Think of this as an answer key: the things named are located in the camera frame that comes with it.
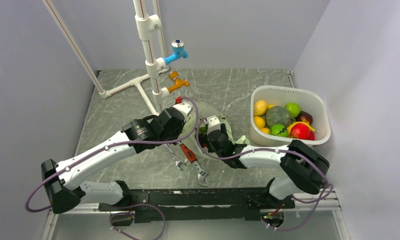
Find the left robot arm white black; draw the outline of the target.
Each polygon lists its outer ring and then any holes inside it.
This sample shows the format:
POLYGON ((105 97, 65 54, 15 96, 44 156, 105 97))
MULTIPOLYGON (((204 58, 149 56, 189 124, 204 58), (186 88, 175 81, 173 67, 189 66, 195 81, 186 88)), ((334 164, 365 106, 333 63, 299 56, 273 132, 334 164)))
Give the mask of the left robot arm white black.
POLYGON ((60 162, 44 161, 41 172, 53 213, 62 214, 91 203, 127 209, 133 196, 124 181, 100 183, 88 178, 119 160, 174 142, 192 110, 187 103, 176 104, 159 115, 132 120, 108 140, 80 155, 60 162))

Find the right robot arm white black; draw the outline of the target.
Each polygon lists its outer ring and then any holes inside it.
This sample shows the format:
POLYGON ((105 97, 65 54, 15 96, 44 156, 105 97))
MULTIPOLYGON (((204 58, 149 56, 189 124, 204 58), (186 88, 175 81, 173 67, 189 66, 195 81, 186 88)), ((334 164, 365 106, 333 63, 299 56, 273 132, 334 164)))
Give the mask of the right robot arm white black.
POLYGON ((232 143, 221 130, 207 133, 205 139, 205 153, 231 168, 272 168, 285 173, 266 186, 263 201, 270 208, 295 193, 316 195, 329 183, 329 161, 300 140, 278 147, 257 147, 232 143))

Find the pale green plastic bag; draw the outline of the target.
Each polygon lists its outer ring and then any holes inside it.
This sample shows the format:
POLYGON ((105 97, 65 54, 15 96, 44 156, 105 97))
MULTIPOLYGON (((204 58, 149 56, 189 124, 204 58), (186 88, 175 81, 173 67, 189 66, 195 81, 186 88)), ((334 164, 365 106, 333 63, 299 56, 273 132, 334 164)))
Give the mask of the pale green plastic bag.
MULTIPOLYGON (((228 139, 231 143, 233 144, 250 144, 250 141, 247 139, 245 135, 241 136, 238 140, 235 140, 232 135, 232 129, 230 122, 227 120, 227 118, 220 113, 218 110, 210 106, 209 104, 205 102, 196 102, 197 108, 198 108, 198 113, 199 113, 199 120, 201 119, 210 119, 211 117, 214 117, 212 121, 214 120, 219 120, 220 124, 220 130, 224 134, 228 136, 228 139)), ((186 136, 193 128, 194 124, 196 123, 195 121, 196 118, 196 111, 195 109, 192 110, 191 114, 188 116, 181 137, 186 136)), ((196 130, 187 138, 182 140, 182 143, 186 145, 188 149, 194 152, 194 154, 197 157, 202 157, 205 159, 213 159, 212 157, 209 157, 208 155, 204 154, 202 150, 207 150, 207 148, 203 147, 200 148, 200 146, 196 142, 195 138, 196 130)))

